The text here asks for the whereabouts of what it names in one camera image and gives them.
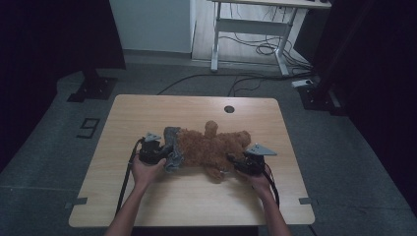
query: white wall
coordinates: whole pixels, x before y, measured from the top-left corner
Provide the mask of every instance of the white wall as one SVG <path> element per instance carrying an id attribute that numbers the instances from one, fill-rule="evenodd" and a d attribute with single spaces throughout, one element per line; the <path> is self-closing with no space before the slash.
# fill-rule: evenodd
<path id="1" fill-rule="evenodd" d="M 110 0 L 123 49 L 191 53 L 196 0 Z"/>

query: desk leg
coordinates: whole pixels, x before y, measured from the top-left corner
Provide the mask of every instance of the desk leg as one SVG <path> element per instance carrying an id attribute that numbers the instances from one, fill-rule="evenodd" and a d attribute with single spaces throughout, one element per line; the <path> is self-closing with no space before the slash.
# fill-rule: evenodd
<path id="1" fill-rule="evenodd" d="M 214 27 L 214 45 L 212 46 L 212 53 L 211 53 L 211 71 L 217 72 L 217 64 L 218 64 L 218 27 L 220 23 L 220 10 L 221 10 L 221 3 L 218 3 L 217 6 L 217 16 L 215 18 L 215 27 Z"/>
<path id="2" fill-rule="evenodd" d="M 282 76 L 289 76 L 288 69 L 285 65 L 286 60 L 285 60 L 285 57 L 283 55 L 283 51 L 285 49 L 285 44 L 288 40 L 288 36 L 291 33 L 291 29 L 292 29 L 292 26 L 293 26 L 293 23 L 294 23 L 295 15 L 297 15 L 297 10 L 298 10 L 297 8 L 294 8 L 292 10 L 291 18 L 287 23 L 287 27 L 285 29 L 283 39 L 279 43 L 278 50 L 275 51 L 275 57 L 276 57 L 276 60 L 278 61 L 279 69 L 281 70 Z"/>

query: brown teddy bear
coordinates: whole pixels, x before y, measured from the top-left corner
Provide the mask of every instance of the brown teddy bear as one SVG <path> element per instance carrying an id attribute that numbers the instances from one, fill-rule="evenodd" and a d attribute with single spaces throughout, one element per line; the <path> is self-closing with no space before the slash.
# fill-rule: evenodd
<path id="1" fill-rule="evenodd" d="M 226 155 L 229 153 L 237 160 L 244 159 L 243 152 L 251 143 L 251 135 L 247 131 L 217 134 L 217 128 L 214 121 L 207 121 L 204 134 L 181 129 L 177 133 L 177 142 L 184 166 L 202 166 L 209 176 L 222 180 L 222 172 L 234 169 Z"/>

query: wire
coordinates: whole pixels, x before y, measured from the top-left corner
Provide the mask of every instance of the wire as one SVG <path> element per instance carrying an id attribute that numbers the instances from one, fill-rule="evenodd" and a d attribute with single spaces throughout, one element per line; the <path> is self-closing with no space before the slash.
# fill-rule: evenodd
<path id="1" fill-rule="evenodd" d="M 230 3 L 230 17 L 233 19 L 232 4 Z"/>
<path id="2" fill-rule="evenodd" d="M 167 91 L 168 89 L 171 89 L 172 87 L 180 84 L 181 82 L 193 79 L 193 78 L 198 78 L 198 77 L 235 77 L 235 80 L 227 94 L 227 96 L 230 96 L 230 94 L 233 92 L 233 96 L 235 95 L 236 91 L 238 90 L 255 90 L 256 88 L 239 88 L 238 90 L 235 90 L 236 85 L 245 82 L 245 81 L 249 81 L 249 80 L 264 80 L 264 81 L 284 81 L 284 80 L 290 80 L 290 79 L 296 79 L 296 78 L 304 78 L 304 77 L 312 77 L 315 74 L 313 73 L 300 73 L 300 74 L 296 74 L 293 76 L 289 76 L 289 77 L 271 77 L 271 76 L 265 76 L 263 74 L 258 74 L 258 73 L 241 73 L 241 74 L 224 74 L 224 75 L 220 75 L 220 74 L 199 74 L 199 75 L 192 75 L 192 76 L 188 76 L 185 78 L 182 78 L 174 83 L 172 83 L 171 85 L 169 85 L 168 87 L 164 88 L 162 91 L 160 91 L 159 93 L 157 93 L 157 95 L 161 95 L 162 93 L 164 93 L 165 91 Z"/>
<path id="3" fill-rule="evenodd" d="M 244 44 L 244 45 L 247 45 L 247 46 L 256 47 L 256 52 L 260 55 L 271 55 L 271 54 L 275 53 L 279 44 L 273 44 L 273 43 L 270 43 L 268 41 L 272 40 L 272 39 L 277 39 L 277 38 L 280 39 L 280 37 L 277 37 L 277 36 L 271 37 L 271 38 L 268 38 L 266 36 L 265 40 L 258 40 L 258 41 L 246 41 L 246 40 L 240 39 L 239 37 L 233 38 L 233 37 L 229 37 L 229 36 L 221 36 L 220 38 L 227 38 L 227 39 L 234 40 L 238 43 L 241 43 L 241 44 Z M 263 41 L 265 41 L 266 43 L 261 43 L 261 44 L 251 44 L 250 43 L 250 42 L 263 42 Z M 287 42 L 290 44 L 290 48 L 289 48 L 288 51 L 284 50 L 283 55 L 284 55 L 285 59 L 287 60 L 288 64 L 291 65 L 291 66 L 301 67 L 301 68 L 304 68 L 306 70 L 311 70 L 313 68 L 313 66 L 310 65 L 310 63 L 300 61 L 300 60 L 295 59 L 294 57 L 291 56 L 291 50 L 293 48 L 293 44 L 290 40 L 287 40 Z M 263 48 L 267 48 L 268 50 L 270 50 L 270 52 L 264 52 L 262 50 Z"/>
<path id="4" fill-rule="evenodd" d="M 242 16 L 239 13 L 239 4 L 236 3 L 236 11 L 237 11 L 237 15 L 239 15 L 240 19 L 242 19 Z"/>
<path id="5" fill-rule="evenodd" d="M 272 19 L 270 19 L 272 22 L 273 22 L 273 20 L 275 20 L 277 10 L 278 10 L 278 7 L 275 7 L 275 12 L 273 13 Z"/>
<path id="6" fill-rule="evenodd" d="M 262 20 L 264 20 L 264 19 L 265 19 L 265 17 L 268 15 L 268 13 L 269 13 L 269 11 L 270 11 L 270 7 L 271 7 L 271 6 L 269 6 L 269 7 L 268 7 L 268 11 L 265 13 L 265 15 L 263 16 Z"/>
<path id="7" fill-rule="evenodd" d="M 116 208 L 115 215 L 119 212 L 120 207 L 122 206 L 123 197 L 125 196 L 125 192 L 126 192 L 126 186 L 128 184 L 128 181 L 129 181 L 129 174 L 130 174 L 130 171 L 131 171 L 131 168 L 132 168 L 132 164 L 133 164 L 133 159 L 136 156 L 136 152 L 138 150 L 138 144 L 140 142 L 142 142 L 143 140 L 144 140 L 144 138 L 139 139 L 135 143 L 135 146 L 133 147 L 132 154 L 131 154 L 131 156 L 129 158 L 128 166 L 126 167 L 126 174 L 125 174 L 125 178 L 123 180 L 122 189 L 120 190 L 120 195 L 119 195 L 119 200 L 117 202 L 117 208 Z"/>
<path id="8" fill-rule="evenodd" d="M 273 194 L 275 195 L 275 202 L 278 205 L 279 208 L 279 193 L 275 186 L 275 180 L 273 179 L 272 170 L 270 169 L 269 165 L 265 163 L 265 165 L 268 167 L 270 171 L 270 177 L 268 176 L 268 173 L 265 171 L 265 169 L 262 171 L 265 177 L 268 179 L 270 186 L 272 187 Z"/>
<path id="9" fill-rule="evenodd" d="M 285 14 L 286 14 L 286 7 L 284 8 L 284 13 L 282 14 L 282 21 L 284 22 L 285 20 Z"/>
<path id="10" fill-rule="evenodd" d="M 266 39 L 262 39 L 262 40 L 244 40 L 244 39 L 239 38 L 239 37 L 236 35 L 236 32 L 235 32 L 235 36 L 236 36 L 236 39 L 237 39 L 237 40 L 242 41 L 242 42 L 248 42 L 248 43 L 250 43 L 250 42 L 268 42 L 268 40 L 273 40 L 273 39 L 278 39 L 278 38 L 280 38 L 279 36 L 273 36 L 273 37 L 267 38 L 268 36 L 267 36 L 267 35 L 265 35 Z"/>

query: gray floor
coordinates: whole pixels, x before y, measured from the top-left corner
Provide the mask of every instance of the gray floor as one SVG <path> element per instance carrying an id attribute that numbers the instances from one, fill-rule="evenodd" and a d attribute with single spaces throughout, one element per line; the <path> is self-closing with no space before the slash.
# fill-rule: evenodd
<path id="1" fill-rule="evenodd" d="M 209 64 L 189 59 L 127 57 L 127 70 L 101 70 L 119 82 L 107 101 L 68 103 L 83 80 L 77 73 L 58 83 L 58 95 L 24 146 L 0 174 L 0 235 L 102 235 L 103 228 L 72 228 L 71 208 L 82 186 L 95 146 L 117 94 L 157 94 L 177 80 L 210 74 Z M 226 96 L 234 79 L 220 75 L 248 72 L 247 65 L 222 64 L 218 77 L 182 82 L 164 94 Z M 275 68 L 256 72 L 276 74 Z M 291 80 L 265 81 L 236 96 L 273 97 L 280 105 L 309 196 L 317 235 L 417 235 L 417 220 L 378 158 L 347 117 L 308 111 Z M 249 81 L 239 88 L 254 88 Z M 90 140 L 77 135 L 85 118 L 99 118 Z M 314 235 L 291 225 L 293 235 Z M 266 235 L 260 227 L 260 235 Z"/>

